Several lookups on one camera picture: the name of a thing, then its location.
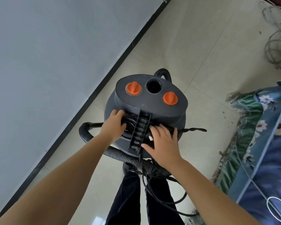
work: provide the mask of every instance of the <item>white wall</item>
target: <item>white wall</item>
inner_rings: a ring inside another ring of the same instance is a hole
[[[0,211],[161,0],[0,0]]]

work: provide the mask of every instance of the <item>baseboard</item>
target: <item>baseboard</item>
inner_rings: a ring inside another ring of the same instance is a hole
[[[56,151],[56,149],[60,146],[62,141],[66,138],[68,133],[72,130],[74,125],[77,123],[77,121],[81,118],[81,116],[84,114],[84,112],[87,110],[87,108],[92,104],[92,102],[97,97],[97,95],[101,92],[101,90],[104,88],[104,86],[110,80],[110,78],[114,75],[114,73],[117,71],[117,69],[120,67],[120,65],[124,62],[126,57],[130,54],[130,52],[133,50],[133,48],[137,45],[137,43],[140,41],[140,39],[143,37],[143,35],[150,28],[150,26],[154,23],[154,21],[157,19],[157,17],[161,14],[161,12],[165,9],[165,7],[168,5],[168,3],[170,1],[171,0],[166,0],[166,2],[163,2],[160,5],[160,7],[157,9],[157,11],[151,16],[149,21],[141,29],[141,31],[138,33],[138,35],[135,37],[135,39],[131,42],[131,44],[128,46],[128,48],[124,51],[124,53],[119,58],[119,60],[117,60],[116,64],[111,68],[111,70],[108,72],[108,74],[102,80],[102,82],[98,85],[98,87],[95,89],[95,91],[91,94],[91,96],[86,101],[86,103],[78,111],[78,113],[75,115],[75,117],[70,121],[70,123],[67,125],[65,130],[57,138],[57,140],[54,142],[52,147],[50,147],[48,152],[41,159],[41,161],[38,163],[38,165],[35,167],[35,169],[31,172],[31,174],[26,178],[26,180],[19,187],[19,189],[16,191],[16,193],[12,196],[12,198],[9,200],[9,202],[5,205],[5,207],[0,212],[0,217],[5,212],[7,212],[8,209],[10,209],[10,207],[13,206],[13,204],[16,203],[18,201],[18,199],[22,196],[24,191],[27,189],[27,187],[30,185],[30,183],[33,181],[33,179],[37,176],[39,171],[47,163],[47,161],[50,159],[50,157],[53,155],[53,153]]]

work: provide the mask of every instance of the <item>forearm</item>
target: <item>forearm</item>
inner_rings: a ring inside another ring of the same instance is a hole
[[[0,224],[68,224],[110,143],[105,136],[94,137],[24,195]]]
[[[207,225],[261,225],[186,160],[169,168]]]

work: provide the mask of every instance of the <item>hand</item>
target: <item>hand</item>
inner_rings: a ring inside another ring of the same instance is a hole
[[[179,164],[183,159],[178,148],[177,128],[174,129],[173,137],[163,125],[150,126],[153,135],[154,148],[147,144],[141,146],[157,161],[157,163],[169,170],[172,166]]]
[[[119,110],[119,112],[113,110],[101,127],[100,134],[109,139],[111,144],[118,140],[126,129],[126,123],[121,125],[121,119],[124,116],[123,110]]]

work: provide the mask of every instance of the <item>dark pants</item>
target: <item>dark pants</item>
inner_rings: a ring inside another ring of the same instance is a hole
[[[165,178],[155,178],[150,182],[155,195],[163,201],[173,202],[168,182]],[[106,225],[141,224],[141,182],[138,174],[127,172],[113,201],[106,219]],[[158,203],[146,191],[147,216],[150,225],[184,225],[178,213]]]

